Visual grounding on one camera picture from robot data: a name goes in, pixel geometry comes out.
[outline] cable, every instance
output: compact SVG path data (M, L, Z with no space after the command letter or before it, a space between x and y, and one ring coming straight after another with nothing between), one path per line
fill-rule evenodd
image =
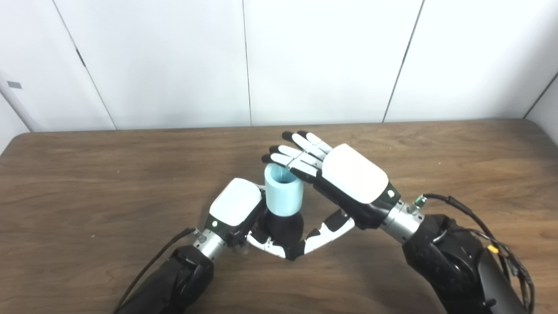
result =
M126 300L128 295L130 294L130 292L132 291L134 286L138 283L138 281L140 281L140 278L145 274L145 272L149 269L149 267L151 267L151 265L153 265L153 263L155 263L161 257L161 255L163 255L163 253L165 253L165 251L170 248L171 245L173 245L175 242L177 242L178 240L182 239L183 237L189 235L190 233L192 233L194 231L196 231L196 229L186 228L185 230L183 230L179 234L175 235L169 241L169 243L167 243L165 246L163 246L163 248L157 254L155 254L155 256L147 263L147 265L145 265L143 267L143 269L137 274L137 276L134 278L132 283L128 286L126 291L124 291L124 294L122 295L120 300L118 300L118 303L116 303L116 306L112 310L111 314L115 314L118 310L120 310L120 307L122 306L122 304L124 303L124 301Z
M519 261L519 259L512 252L509 246L496 240L494 237L491 237L475 229L460 228L460 229L453 230L453 232L460 232L460 231L471 232L477 236L480 236L486 240L491 241L492 243L495 242L498 244L498 246L501 248L501 251L499 250L497 253L498 256L505 258L509 261L510 267L512 269L512 274L519 279L519 286L521 288L523 305L525 306L525 309L528 311L528 313L533 313L533 310L535 309L535 284L533 284L533 280L531 280L529 271L527 271L525 266L523 266L523 264ZM529 296L527 296L527 291L526 291L527 287L529 288Z
M459 210L460 212L471 217L471 219L473 219L477 223L477 225L479 225L479 227L482 229L482 231L485 234L487 234L491 238L494 238L494 235L492 234L488 226L479 218L479 216L475 215L475 213L473 212L473 210L471 210L471 208L459 202L457 199L453 198L452 196L443 196L439 194L423 194L423 196L426 198L439 199L441 201L444 201L446 204L452 205L453 207L457 208L457 210ZM498 244L496 242L493 242L492 244L498 247ZM509 270L508 270L508 265L506 263L506 260L501 256L498 256L498 259L500 261L500 264L502 265L502 271L504 272L504 276L509 282L510 281Z

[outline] robot finger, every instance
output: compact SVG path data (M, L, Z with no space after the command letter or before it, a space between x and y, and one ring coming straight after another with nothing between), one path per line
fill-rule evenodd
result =
M294 143L301 150L313 155L320 160L324 160L327 155L323 150L319 149L317 146L314 146L314 144L312 144L309 140L302 137L302 135L298 133L285 131L283 132L282 137L284 140Z
M287 155L291 158L294 158L295 160L301 160L318 169L321 169L321 167L323 166L323 162L318 158L309 155L303 151L285 145L271 146L270 153L271 154L279 153L279 154Z
M312 143L313 145L317 146L319 149L324 151L324 153L326 154L329 154L329 152L333 149L331 148L331 146L329 146L326 142L322 141L321 138L317 137L313 133L306 132L306 131L298 131L297 133L300 134L305 139L307 139L310 143Z
M301 160L297 160L283 154L267 154L262 156L262 161L266 164L276 163L280 166L284 166L299 179L308 183L313 183L316 179L316 176L318 175L318 169L307 163L304 163Z

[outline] light blue cylinder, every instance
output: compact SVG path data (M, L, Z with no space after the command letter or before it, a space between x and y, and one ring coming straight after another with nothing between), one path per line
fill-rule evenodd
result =
M266 180L267 208L282 217L296 214L302 206L302 180L277 164L268 164L263 175Z

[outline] wood grain surface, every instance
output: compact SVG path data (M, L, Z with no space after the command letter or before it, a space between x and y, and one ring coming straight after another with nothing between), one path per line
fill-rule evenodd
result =
M162 245L202 227L232 178L263 182L260 157L285 130L348 143L407 201L433 192L470 206L530 271L536 313L558 313L558 148L526 120L20 135L0 157L0 312L110 312ZM334 210L306 187L308 231ZM474 226L436 201L424 211ZM227 251L190 309L444 313L398 243L358 229L295 262Z

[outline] white wall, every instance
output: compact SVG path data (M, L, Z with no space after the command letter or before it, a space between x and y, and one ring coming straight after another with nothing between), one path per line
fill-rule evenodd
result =
M0 88L32 131L114 129L53 3L0 8ZM6 89L6 80L22 88Z
M558 72L557 1L420 5L0 0L0 92L31 131L459 120Z
M254 125L381 122L421 0L245 0Z
M29 129L0 94L0 155L15 136L25 132Z
M558 79L555 79L542 95L527 119L541 126L558 145Z
M387 121L521 118L558 72L558 1L426 0Z
M242 0L56 0L118 129L250 125Z

